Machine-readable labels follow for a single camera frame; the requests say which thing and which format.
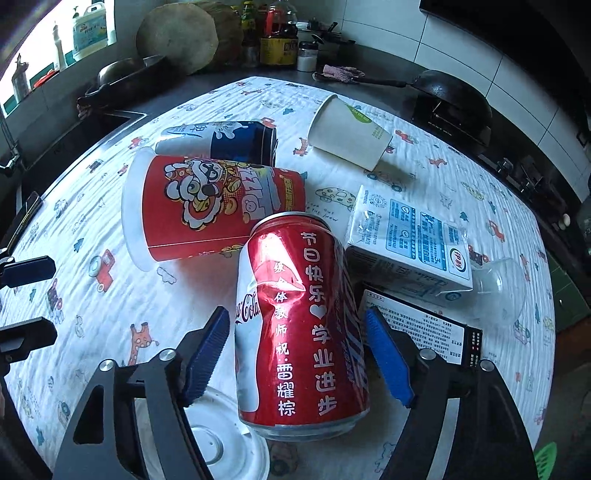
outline coca-cola can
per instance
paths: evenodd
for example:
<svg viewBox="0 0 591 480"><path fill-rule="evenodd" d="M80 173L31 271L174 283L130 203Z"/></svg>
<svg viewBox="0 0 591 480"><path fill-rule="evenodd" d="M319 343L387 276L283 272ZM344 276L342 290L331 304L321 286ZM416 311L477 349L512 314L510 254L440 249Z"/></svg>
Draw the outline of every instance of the coca-cola can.
<svg viewBox="0 0 591 480"><path fill-rule="evenodd" d="M241 420L284 442L335 437L369 411L343 247L320 218L264 219L240 253L236 384Z"/></svg>

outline jar lid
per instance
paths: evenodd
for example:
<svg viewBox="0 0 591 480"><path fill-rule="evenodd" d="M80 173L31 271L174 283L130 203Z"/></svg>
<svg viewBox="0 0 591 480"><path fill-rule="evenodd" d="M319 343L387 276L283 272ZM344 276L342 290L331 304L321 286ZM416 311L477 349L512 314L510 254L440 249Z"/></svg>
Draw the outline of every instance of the jar lid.
<svg viewBox="0 0 591 480"><path fill-rule="evenodd" d="M318 50L318 44L315 41L301 41L300 48L304 50Z"/></svg>

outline salt shaker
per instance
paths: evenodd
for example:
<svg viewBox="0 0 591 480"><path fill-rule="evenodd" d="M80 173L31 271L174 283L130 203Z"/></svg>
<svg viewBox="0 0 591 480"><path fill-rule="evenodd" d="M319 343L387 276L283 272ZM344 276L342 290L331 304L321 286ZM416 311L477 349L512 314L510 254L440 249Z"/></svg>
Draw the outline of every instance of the salt shaker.
<svg viewBox="0 0 591 480"><path fill-rule="evenodd" d="M297 69L299 72L315 72L318 61L318 44L312 41L300 42L297 55Z"/></svg>

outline bottle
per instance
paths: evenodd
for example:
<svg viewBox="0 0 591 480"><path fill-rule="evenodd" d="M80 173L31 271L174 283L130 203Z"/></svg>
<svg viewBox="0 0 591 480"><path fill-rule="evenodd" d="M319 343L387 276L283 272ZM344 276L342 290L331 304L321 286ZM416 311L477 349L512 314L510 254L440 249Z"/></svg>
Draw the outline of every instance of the bottle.
<svg viewBox="0 0 591 480"><path fill-rule="evenodd" d="M64 57L64 49L61 46L60 33L57 28L57 23L53 24L53 43L56 46L56 58L53 60L53 69L56 72L61 72L67 68L66 57Z"/></svg>
<svg viewBox="0 0 591 480"><path fill-rule="evenodd" d="M287 0L275 0L267 10L261 38L261 63L293 67L297 61L296 9Z"/></svg>
<svg viewBox="0 0 591 480"><path fill-rule="evenodd" d="M259 38L256 34L256 9L254 2L244 2L242 10L242 66L254 68L258 65L259 57Z"/></svg>
<svg viewBox="0 0 591 480"><path fill-rule="evenodd" d="M318 62L318 44L314 41L301 41L297 54L298 72L315 72Z"/></svg>
<svg viewBox="0 0 591 480"><path fill-rule="evenodd" d="M21 62L21 54L17 57L17 69L12 75L12 90L14 91L14 98L17 103L21 103L22 100L31 93L31 85L27 79L27 69L29 64L27 62Z"/></svg>
<svg viewBox="0 0 591 480"><path fill-rule="evenodd" d="M98 2L86 8L73 20L74 60L79 61L109 43L105 4Z"/></svg>

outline clear plastic cup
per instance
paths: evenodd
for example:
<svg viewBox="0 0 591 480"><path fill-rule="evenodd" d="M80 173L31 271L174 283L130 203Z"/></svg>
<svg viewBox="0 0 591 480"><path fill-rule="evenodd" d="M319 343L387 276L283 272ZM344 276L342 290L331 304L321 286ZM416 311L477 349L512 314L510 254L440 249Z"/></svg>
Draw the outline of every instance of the clear plastic cup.
<svg viewBox="0 0 591 480"><path fill-rule="evenodd" d="M472 283L471 291L442 293L429 300L481 322L505 324L519 318L525 303L525 280L517 260L502 258L474 268Z"/></svg>

